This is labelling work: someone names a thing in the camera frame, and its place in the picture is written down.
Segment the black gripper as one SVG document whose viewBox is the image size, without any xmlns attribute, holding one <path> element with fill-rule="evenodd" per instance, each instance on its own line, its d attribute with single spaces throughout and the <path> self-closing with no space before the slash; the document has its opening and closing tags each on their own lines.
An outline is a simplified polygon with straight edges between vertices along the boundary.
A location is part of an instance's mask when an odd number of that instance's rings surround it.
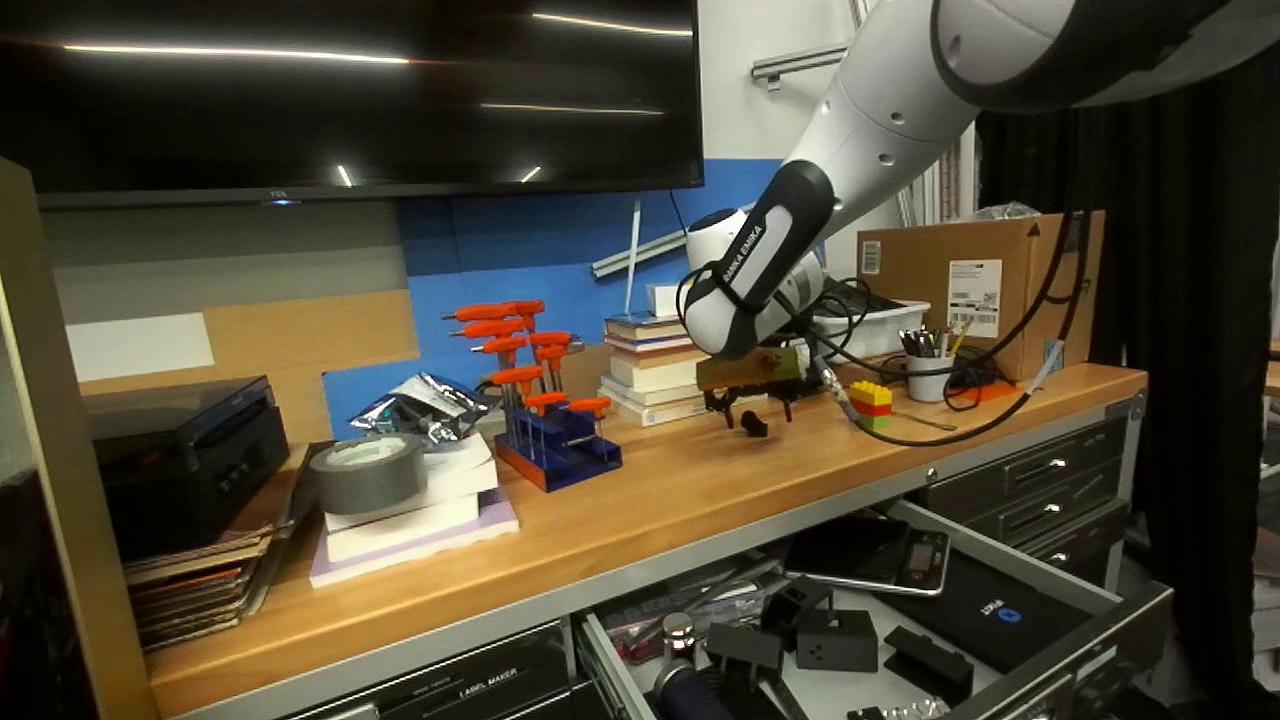
<svg viewBox="0 0 1280 720">
<path fill-rule="evenodd" d="M 799 397 L 817 391 L 819 382 L 810 375 L 732 375 L 717 386 L 713 401 L 719 403 L 722 428 L 740 428 L 737 401 L 743 397 L 771 397 L 785 410 L 785 419 L 796 419 Z"/>
</svg>

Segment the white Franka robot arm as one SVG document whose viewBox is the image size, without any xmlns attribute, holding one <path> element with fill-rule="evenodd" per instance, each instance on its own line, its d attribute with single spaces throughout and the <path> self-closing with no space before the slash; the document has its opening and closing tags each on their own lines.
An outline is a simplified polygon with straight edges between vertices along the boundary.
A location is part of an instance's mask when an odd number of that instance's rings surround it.
<svg viewBox="0 0 1280 720">
<path fill-rule="evenodd" d="M 1276 40 L 1276 0 L 874 0 L 796 149 L 697 267 L 678 322 L 708 356 L 749 356 L 817 304 L 810 244 L 898 192 L 980 114 L 1153 101 Z"/>
</svg>

